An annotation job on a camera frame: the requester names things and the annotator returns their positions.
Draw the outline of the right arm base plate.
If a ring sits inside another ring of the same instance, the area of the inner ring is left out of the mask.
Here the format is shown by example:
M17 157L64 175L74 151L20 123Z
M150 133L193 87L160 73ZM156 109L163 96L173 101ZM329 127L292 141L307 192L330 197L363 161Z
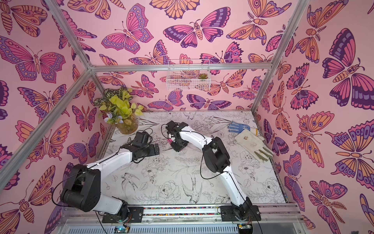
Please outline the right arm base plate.
M233 206L220 206L219 213L222 221L261 221L261 213L259 207L256 205L251 206L246 210L245 214L241 214L240 211L235 211Z

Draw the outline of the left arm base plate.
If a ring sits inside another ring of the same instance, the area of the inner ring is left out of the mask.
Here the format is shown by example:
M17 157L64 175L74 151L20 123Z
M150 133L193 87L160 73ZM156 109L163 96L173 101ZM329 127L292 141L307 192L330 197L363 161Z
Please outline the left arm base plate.
M140 223L143 218L143 207L126 207L117 214L105 213L103 223Z

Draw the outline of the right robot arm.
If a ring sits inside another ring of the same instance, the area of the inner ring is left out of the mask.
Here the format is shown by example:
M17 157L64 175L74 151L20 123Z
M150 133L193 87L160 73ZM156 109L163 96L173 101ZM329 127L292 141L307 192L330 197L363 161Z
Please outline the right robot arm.
M233 211L238 220L247 220L252 211L250 198L240 188L230 165L230 156L224 143L219 137L211 138L193 130L185 122L170 121L165 126L167 138L171 140L171 147L179 152L188 144L192 144L202 152L202 161L207 168L216 175L208 179L220 178L225 187Z

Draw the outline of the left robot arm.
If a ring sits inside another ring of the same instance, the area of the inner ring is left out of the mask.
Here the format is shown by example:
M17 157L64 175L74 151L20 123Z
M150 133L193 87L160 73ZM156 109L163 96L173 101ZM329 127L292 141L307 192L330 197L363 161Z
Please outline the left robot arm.
M138 131L134 139L120 146L113 154L87 165L73 166L60 194L60 201L68 207L83 212L104 212L114 215L120 220L128 218L130 211L124 200L109 197L101 193L101 183L108 175L118 168L139 163L146 157L158 156L158 144L152 143L148 132Z

